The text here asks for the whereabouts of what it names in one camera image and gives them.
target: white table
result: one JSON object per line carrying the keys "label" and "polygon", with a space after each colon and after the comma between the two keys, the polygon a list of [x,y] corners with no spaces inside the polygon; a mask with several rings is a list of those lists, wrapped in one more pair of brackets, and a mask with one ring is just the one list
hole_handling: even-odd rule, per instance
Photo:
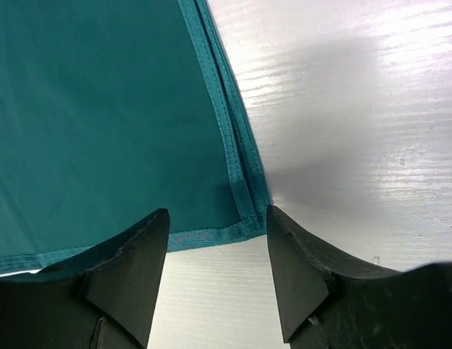
{"label": "white table", "polygon": [[[210,0],[274,203],[367,261],[452,260],[452,0]],[[169,254],[150,349],[286,348],[266,239]]]}

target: table surface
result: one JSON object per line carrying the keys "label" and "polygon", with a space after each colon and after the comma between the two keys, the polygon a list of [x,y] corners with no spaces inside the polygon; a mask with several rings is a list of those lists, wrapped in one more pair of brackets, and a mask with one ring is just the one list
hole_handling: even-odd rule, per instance
{"label": "table surface", "polygon": [[[209,0],[274,203],[345,251],[452,260],[452,0]],[[266,239],[169,254],[157,348],[282,344]]]}

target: green fabric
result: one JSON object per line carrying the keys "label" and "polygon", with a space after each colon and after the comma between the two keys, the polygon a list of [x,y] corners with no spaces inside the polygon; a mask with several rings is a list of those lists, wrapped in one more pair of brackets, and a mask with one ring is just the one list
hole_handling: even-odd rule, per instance
{"label": "green fabric", "polygon": [[249,126],[234,132],[214,50],[197,47],[203,17],[185,8],[0,0],[0,272],[70,257],[158,207],[171,251],[263,233],[249,188],[261,163],[244,174],[235,138]]}

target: teal cloth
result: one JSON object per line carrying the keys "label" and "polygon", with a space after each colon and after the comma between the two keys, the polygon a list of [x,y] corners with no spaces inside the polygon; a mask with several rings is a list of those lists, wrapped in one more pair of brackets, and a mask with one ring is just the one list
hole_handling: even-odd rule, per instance
{"label": "teal cloth", "polygon": [[0,273],[159,207],[170,251],[241,241],[268,202],[203,0],[0,0]]}

